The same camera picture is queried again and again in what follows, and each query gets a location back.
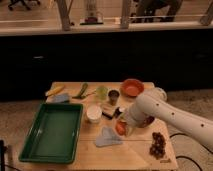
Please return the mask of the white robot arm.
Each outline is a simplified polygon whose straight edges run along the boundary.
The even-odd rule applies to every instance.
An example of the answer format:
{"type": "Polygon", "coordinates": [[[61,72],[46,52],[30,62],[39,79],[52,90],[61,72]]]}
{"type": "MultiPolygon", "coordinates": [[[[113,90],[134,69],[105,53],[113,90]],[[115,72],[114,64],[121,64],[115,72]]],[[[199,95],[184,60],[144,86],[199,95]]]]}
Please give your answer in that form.
{"type": "Polygon", "coordinates": [[[213,151],[213,121],[173,107],[159,87],[139,94],[122,117],[131,127],[144,127],[149,117],[161,119],[213,151]]]}

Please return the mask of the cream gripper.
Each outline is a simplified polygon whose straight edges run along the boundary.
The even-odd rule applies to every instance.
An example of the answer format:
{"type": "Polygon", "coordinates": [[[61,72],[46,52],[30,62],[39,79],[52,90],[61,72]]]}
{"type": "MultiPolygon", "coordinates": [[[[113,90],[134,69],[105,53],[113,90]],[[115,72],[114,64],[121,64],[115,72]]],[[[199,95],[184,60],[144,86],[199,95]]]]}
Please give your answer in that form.
{"type": "Polygon", "coordinates": [[[124,136],[130,136],[133,132],[133,127],[127,122],[127,119],[123,115],[120,115],[118,121],[126,123],[126,134],[124,136]]]}

